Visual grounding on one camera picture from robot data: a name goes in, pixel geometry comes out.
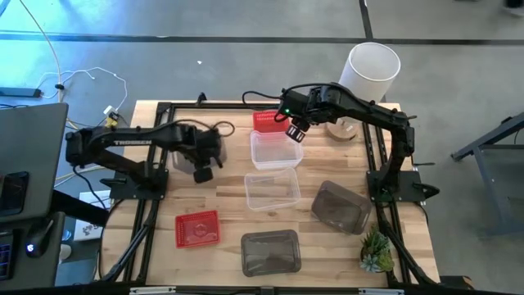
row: red plastic basket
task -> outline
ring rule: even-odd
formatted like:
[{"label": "red plastic basket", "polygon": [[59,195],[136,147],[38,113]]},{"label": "red plastic basket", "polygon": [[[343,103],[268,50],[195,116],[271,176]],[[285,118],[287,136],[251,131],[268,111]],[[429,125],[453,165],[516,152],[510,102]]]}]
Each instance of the red plastic basket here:
[{"label": "red plastic basket", "polygon": [[283,122],[275,122],[275,114],[277,111],[254,111],[253,112],[253,129],[261,132],[285,132],[289,127],[289,120]]},{"label": "red plastic basket", "polygon": [[177,216],[174,227],[177,248],[220,242],[219,213],[216,210]]}]

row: concrete floor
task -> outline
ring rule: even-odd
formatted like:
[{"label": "concrete floor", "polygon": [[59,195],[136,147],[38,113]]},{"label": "concrete floor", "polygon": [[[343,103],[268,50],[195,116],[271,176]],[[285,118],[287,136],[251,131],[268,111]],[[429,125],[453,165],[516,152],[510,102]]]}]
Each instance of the concrete floor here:
[{"label": "concrete floor", "polygon": [[[358,0],[26,0],[46,31],[82,34],[178,36],[299,36],[362,38]],[[499,2],[368,0],[377,38],[524,39],[524,20],[502,14]],[[0,16],[0,30],[37,28],[11,2]],[[275,43],[67,43],[55,42],[62,70],[101,66],[128,81],[121,113],[129,118],[138,99],[240,99],[247,89],[278,93],[282,87],[338,80],[354,44]],[[523,109],[524,47],[392,46],[402,71],[387,94],[404,111],[418,115],[415,161],[425,183],[441,189],[428,201],[431,240],[441,275],[468,275],[476,288],[522,293],[524,235],[483,238],[495,212],[472,158],[452,162],[456,151],[507,116]],[[0,41],[4,86],[34,87],[56,67],[47,44]],[[69,116],[95,125],[102,110],[123,97],[121,82],[104,73],[96,80],[78,75],[65,100]],[[54,80],[42,88],[51,92]],[[53,100],[7,100],[49,103]],[[61,161],[59,175],[70,172]],[[97,182],[108,171],[88,175]],[[81,179],[60,187],[72,195],[87,188]],[[75,245],[76,262],[59,267],[57,284],[87,282],[94,245]]]}]

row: wooden table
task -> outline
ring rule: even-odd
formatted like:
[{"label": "wooden table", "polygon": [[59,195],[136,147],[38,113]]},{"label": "wooden table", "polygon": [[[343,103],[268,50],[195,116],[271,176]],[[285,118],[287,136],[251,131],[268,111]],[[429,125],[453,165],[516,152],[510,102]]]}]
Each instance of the wooden table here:
[{"label": "wooden table", "polygon": [[[138,101],[132,124],[153,126],[158,101]],[[400,109],[399,104],[384,107]],[[304,160],[296,167],[301,199],[292,207],[274,211],[252,211],[246,205],[244,175],[256,172],[251,161],[251,111],[178,109],[175,120],[193,118],[212,125],[229,120],[237,130],[225,138],[228,159],[223,169],[213,169],[215,178],[194,184],[192,175],[173,169],[168,157],[169,185],[160,203],[147,284],[292,287],[386,287],[384,274],[370,274],[359,268],[360,240],[364,235],[337,232],[311,216],[310,208],[320,184],[331,180],[362,196],[367,196],[365,172],[368,170],[364,136],[339,143],[325,134],[323,126],[312,127],[302,143]],[[376,139],[372,132],[377,151]],[[391,136],[384,132],[389,151]],[[135,161],[147,157],[147,147],[127,147],[124,156]],[[403,170],[410,170],[406,161]],[[115,264],[129,244],[137,202],[124,201],[111,216],[102,243],[103,273]],[[398,204],[404,243],[427,275],[439,280],[426,219],[411,203]],[[197,211],[218,210],[221,242],[214,246],[177,249],[174,218]],[[377,222],[373,213],[367,229]],[[243,234],[294,229],[299,235],[302,268],[294,274],[263,275],[252,278],[242,273],[240,239]],[[395,274],[401,279],[399,261],[393,251]],[[138,249],[133,275],[138,273],[142,249]]]}]

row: dark plastic tray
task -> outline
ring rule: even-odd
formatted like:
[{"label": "dark plastic tray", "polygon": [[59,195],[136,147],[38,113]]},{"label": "dark plastic tray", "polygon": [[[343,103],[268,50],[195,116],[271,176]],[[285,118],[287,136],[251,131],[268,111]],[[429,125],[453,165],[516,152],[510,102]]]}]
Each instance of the dark plastic tray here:
[{"label": "dark plastic tray", "polygon": [[279,230],[242,236],[244,275],[271,275],[297,272],[302,267],[295,230]]},{"label": "dark plastic tray", "polygon": [[324,181],[311,206],[320,221],[348,234],[361,234],[371,213],[371,202],[331,181]]}]

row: succulent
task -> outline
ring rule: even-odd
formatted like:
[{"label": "succulent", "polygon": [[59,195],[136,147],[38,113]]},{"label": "succulent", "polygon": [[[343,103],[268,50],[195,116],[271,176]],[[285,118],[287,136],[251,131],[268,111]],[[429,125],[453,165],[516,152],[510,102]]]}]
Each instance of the succulent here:
[{"label": "succulent", "polygon": [[380,266],[377,264],[378,256],[367,255],[360,262],[360,268],[366,270],[367,272],[377,273],[381,271]]},{"label": "succulent", "polygon": [[371,227],[362,244],[361,268],[373,273],[393,270],[395,263],[391,258],[390,241],[377,225]]}]

